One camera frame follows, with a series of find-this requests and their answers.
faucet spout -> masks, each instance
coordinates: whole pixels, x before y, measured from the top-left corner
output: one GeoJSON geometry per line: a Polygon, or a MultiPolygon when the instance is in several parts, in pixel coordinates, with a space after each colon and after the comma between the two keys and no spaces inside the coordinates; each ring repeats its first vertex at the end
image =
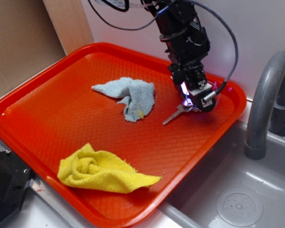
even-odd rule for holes
{"type": "Polygon", "coordinates": [[[280,135],[285,134],[285,127],[281,127],[283,119],[285,119],[285,51],[280,51],[271,57],[258,83],[247,125],[245,155],[253,160],[264,158],[267,131],[269,129],[276,134],[279,132],[282,132],[280,135]]]}

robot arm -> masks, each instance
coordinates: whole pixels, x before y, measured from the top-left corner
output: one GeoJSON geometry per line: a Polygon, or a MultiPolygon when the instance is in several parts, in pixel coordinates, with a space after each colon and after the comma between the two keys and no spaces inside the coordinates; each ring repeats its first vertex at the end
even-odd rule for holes
{"type": "MultiPolygon", "coordinates": [[[[112,1],[118,4],[121,1],[124,2],[124,4],[121,4],[122,8],[113,7],[112,4],[109,4],[109,6],[114,9],[118,8],[122,12],[129,9],[129,0],[101,1],[112,1]]],[[[190,99],[193,105],[203,112],[209,112],[215,107],[215,96],[225,88],[238,64],[238,43],[231,28],[214,10],[196,0],[141,0],[142,3],[145,3],[145,9],[154,16],[154,19],[139,28],[122,28],[107,22],[93,7],[91,1],[88,0],[88,2],[103,22],[116,29],[140,30],[155,20],[161,32],[160,40],[167,44],[168,49],[166,52],[169,53],[169,59],[172,62],[168,69],[171,71],[176,89],[185,98],[184,102],[190,99]],[[207,82],[204,66],[201,63],[201,60],[210,50],[210,42],[205,28],[200,24],[194,5],[206,9],[215,16],[229,32],[234,43],[234,64],[228,76],[215,91],[207,82]]]]}
{"type": "Polygon", "coordinates": [[[155,17],[162,9],[168,10],[156,18],[160,30],[160,40],[167,45],[166,52],[172,64],[173,83],[184,98],[190,98],[201,111],[209,112],[215,107],[215,98],[204,102],[212,86],[207,82],[201,60],[210,50],[210,42],[204,27],[201,26],[194,4],[183,0],[164,0],[146,9],[155,17]]]}

key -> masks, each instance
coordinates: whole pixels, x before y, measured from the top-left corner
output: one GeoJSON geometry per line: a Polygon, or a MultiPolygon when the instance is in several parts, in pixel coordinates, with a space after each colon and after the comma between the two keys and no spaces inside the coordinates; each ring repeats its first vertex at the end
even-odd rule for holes
{"type": "Polygon", "coordinates": [[[179,105],[179,106],[177,106],[177,111],[172,115],[172,116],[170,116],[167,120],[165,120],[163,123],[162,123],[162,125],[165,125],[165,124],[167,124],[168,122],[170,122],[171,120],[173,120],[176,116],[178,116],[179,114],[181,114],[181,113],[186,113],[186,112],[188,112],[188,111],[190,111],[191,109],[193,108],[193,106],[187,106],[187,107],[185,107],[185,106],[183,106],[183,105],[179,105]]]}

sink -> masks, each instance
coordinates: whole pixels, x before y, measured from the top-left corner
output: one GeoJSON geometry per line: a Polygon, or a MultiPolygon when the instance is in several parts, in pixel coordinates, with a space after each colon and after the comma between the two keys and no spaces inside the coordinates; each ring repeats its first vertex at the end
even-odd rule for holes
{"type": "Polygon", "coordinates": [[[244,155],[236,122],[166,199],[188,227],[285,228],[285,138],[269,133],[265,158],[244,155]]]}

light blue towel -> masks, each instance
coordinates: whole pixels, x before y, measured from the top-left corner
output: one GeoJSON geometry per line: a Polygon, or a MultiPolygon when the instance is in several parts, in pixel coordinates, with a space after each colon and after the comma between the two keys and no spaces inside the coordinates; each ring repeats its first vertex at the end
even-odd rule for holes
{"type": "Polygon", "coordinates": [[[130,122],[136,122],[141,118],[139,110],[144,116],[149,114],[155,104],[154,84],[130,77],[122,77],[103,85],[94,85],[92,89],[112,98],[122,98],[117,103],[126,105],[123,114],[130,122]]]}

